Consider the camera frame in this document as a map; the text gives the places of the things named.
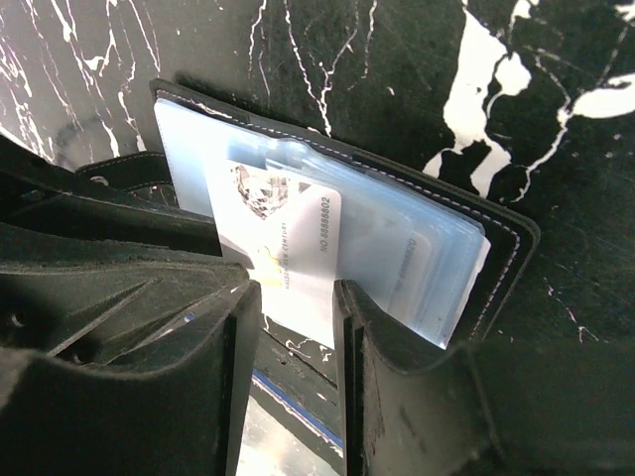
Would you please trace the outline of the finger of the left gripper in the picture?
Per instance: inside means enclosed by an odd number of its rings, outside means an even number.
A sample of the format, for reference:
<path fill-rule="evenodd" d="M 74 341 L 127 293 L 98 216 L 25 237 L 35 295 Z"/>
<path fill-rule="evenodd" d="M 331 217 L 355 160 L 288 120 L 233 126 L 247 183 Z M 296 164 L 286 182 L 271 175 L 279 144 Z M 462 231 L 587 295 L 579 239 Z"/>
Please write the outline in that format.
<path fill-rule="evenodd" d="M 186 307 L 248 282 L 222 258 L 1 227 L 1 345 L 96 357 Z"/>
<path fill-rule="evenodd" d="M 213 220 L 165 202 L 166 157 L 141 152 L 70 172 L 1 140 L 1 220 L 37 232 L 218 256 Z"/>

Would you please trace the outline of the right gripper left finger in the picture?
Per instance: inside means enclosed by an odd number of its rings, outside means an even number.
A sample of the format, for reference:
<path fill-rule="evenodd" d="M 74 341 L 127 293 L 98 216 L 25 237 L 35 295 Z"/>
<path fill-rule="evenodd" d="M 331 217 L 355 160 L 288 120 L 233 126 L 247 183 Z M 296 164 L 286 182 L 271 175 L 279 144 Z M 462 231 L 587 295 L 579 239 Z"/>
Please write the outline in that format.
<path fill-rule="evenodd" d="M 107 366 L 1 352 L 5 475 L 232 475 L 259 333 L 261 290 L 206 299 L 193 321 Z"/>

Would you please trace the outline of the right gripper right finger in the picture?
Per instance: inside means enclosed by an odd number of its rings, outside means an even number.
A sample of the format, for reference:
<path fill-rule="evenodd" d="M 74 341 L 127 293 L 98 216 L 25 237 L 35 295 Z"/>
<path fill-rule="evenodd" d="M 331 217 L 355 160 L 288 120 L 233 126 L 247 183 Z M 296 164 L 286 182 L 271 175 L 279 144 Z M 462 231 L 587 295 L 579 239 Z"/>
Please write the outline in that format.
<path fill-rule="evenodd" d="M 630 475 L 634 343 L 443 350 L 355 282 L 333 287 L 348 475 Z"/>

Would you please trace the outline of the black leather card holder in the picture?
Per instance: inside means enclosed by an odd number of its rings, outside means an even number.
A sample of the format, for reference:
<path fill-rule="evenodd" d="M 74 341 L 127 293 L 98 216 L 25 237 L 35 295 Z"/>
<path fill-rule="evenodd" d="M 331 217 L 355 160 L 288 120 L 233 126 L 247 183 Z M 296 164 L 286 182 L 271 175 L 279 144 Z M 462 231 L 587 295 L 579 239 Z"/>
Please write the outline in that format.
<path fill-rule="evenodd" d="M 459 188 L 163 80 L 151 87 L 159 153 L 182 210 L 214 220 L 206 173 L 225 161 L 336 190 L 334 282 L 356 282 L 439 348 L 459 324 L 484 328 L 536 245 L 532 221 Z"/>

